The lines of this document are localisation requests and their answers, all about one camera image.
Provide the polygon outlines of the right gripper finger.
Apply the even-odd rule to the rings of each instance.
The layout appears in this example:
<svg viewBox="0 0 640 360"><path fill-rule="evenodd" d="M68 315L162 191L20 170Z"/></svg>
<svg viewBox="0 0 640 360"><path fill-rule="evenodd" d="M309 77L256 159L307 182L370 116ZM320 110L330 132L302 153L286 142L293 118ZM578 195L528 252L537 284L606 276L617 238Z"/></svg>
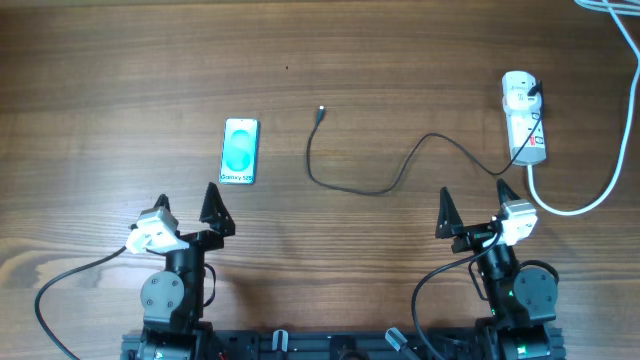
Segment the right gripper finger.
<svg viewBox="0 0 640 360"><path fill-rule="evenodd" d="M509 201L519 200L520 197L511 189L511 187L502 179L498 179L496 182L497 194L500 204L504 204Z"/></svg>
<svg viewBox="0 0 640 360"><path fill-rule="evenodd" d="M462 232L463 222L447 187L440 189L440 207L436 237L455 237Z"/></svg>

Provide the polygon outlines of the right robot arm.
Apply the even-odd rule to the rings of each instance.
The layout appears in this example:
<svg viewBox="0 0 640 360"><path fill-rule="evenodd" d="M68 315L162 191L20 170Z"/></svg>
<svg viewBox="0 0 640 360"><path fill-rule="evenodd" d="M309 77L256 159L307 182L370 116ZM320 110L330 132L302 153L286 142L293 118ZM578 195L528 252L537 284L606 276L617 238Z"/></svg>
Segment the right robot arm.
<svg viewBox="0 0 640 360"><path fill-rule="evenodd" d="M559 274L540 260L519 261L515 245L538 220L535 207L500 179L500 209L487 223L466 226L447 188L440 190L435 236L453 240L454 253L476 259L472 282L491 310L472 327L433 328L427 338L446 359L564 359L562 330L556 319Z"/></svg>

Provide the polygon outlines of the white power strip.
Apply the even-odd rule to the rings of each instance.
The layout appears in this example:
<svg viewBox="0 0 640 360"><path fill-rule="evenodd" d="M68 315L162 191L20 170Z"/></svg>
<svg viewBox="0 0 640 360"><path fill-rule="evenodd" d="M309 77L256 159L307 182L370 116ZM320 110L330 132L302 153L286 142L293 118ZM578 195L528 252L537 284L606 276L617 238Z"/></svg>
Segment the white power strip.
<svg viewBox="0 0 640 360"><path fill-rule="evenodd" d="M539 111L513 115L505 113L510 156L517 166L536 165L546 159L542 87L533 75L525 71L509 71L502 78L503 96L510 88L531 89L534 86L539 88L542 97Z"/></svg>

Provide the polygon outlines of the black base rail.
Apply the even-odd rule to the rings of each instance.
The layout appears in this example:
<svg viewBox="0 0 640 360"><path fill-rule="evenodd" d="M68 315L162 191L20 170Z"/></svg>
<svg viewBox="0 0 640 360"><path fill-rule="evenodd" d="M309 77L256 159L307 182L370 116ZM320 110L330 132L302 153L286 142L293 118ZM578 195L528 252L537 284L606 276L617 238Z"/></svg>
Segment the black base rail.
<svg viewBox="0 0 640 360"><path fill-rule="evenodd" d="M278 350L273 336L254 331L222 331L216 334L211 359L235 360L340 360L340 359L433 359L435 356L418 335L407 333L405 349L398 350L378 332L291 333ZM565 360L562 330L551 328L546 336L509 335L492 341L472 328L435 328L427 339L445 359Z"/></svg>

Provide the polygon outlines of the white USB charger adapter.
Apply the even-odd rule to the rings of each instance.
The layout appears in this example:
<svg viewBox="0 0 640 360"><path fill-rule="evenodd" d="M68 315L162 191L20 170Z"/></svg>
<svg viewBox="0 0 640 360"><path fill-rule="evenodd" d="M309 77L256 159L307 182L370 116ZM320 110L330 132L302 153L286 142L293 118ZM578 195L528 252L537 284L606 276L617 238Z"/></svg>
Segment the white USB charger adapter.
<svg viewBox="0 0 640 360"><path fill-rule="evenodd" d="M533 113L541 109L542 97L537 86L510 88L504 93L502 105L507 115Z"/></svg>

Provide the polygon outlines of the Galaxy S25 smartphone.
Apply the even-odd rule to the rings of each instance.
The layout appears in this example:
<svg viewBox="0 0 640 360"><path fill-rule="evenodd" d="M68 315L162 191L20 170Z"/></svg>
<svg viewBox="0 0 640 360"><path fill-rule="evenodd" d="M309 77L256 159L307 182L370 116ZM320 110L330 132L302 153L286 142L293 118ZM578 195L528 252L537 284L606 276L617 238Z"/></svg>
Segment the Galaxy S25 smartphone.
<svg viewBox="0 0 640 360"><path fill-rule="evenodd" d="M257 119L225 121L219 182L250 185L255 182L260 123Z"/></svg>

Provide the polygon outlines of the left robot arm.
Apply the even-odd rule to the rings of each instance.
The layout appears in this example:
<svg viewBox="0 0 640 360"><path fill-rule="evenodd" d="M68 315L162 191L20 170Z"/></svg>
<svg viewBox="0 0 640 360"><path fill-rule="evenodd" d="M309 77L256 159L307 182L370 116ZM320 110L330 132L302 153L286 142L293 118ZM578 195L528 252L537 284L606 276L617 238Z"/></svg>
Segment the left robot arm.
<svg viewBox="0 0 640 360"><path fill-rule="evenodd" d="M143 328L139 336L122 339L122 359L227 357L212 324L202 320L204 308L215 297L204 295L205 274L213 270L205 262L205 253L223 248L224 239L235 234L235 223L213 183L207 186L199 221L208 228L180 233L169 199L162 194L131 226L126 248L134 254L161 255L165 267L141 288Z"/></svg>

